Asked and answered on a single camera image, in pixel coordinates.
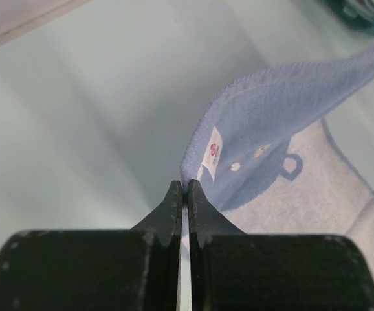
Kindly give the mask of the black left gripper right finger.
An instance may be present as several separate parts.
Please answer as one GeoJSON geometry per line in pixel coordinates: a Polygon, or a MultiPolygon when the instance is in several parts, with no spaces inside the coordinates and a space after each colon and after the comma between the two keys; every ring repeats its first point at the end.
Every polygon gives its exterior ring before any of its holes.
{"type": "Polygon", "coordinates": [[[374,279],[341,235],[251,235],[192,180],[186,195],[194,310],[374,310],[374,279]]]}

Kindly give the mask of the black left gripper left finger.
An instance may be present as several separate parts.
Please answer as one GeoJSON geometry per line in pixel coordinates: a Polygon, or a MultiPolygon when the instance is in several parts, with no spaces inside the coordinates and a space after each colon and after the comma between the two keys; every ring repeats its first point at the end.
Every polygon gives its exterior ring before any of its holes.
{"type": "Polygon", "coordinates": [[[30,230],[0,249],[0,310],[178,310],[182,187],[131,229],[30,230]]]}

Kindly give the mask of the light blue towel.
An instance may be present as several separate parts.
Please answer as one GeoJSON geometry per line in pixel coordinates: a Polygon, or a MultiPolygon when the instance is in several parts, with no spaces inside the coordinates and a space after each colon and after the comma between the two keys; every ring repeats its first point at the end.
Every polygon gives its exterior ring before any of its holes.
{"type": "Polygon", "coordinates": [[[240,78],[210,103],[181,162],[210,203],[249,233],[331,233],[374,274],[374,190],[324,117],[374,79],[374,47],[240,78]]]}

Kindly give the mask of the teal transparent plastic tray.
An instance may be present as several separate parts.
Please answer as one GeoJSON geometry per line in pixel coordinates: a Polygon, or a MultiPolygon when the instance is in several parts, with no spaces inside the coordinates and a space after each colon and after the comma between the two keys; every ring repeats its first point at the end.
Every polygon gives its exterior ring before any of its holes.
{"type": "Polygon", "coordinates": [[[374,0],[328,0],[324,3],[353,30],[374,36],[374,0]]]}

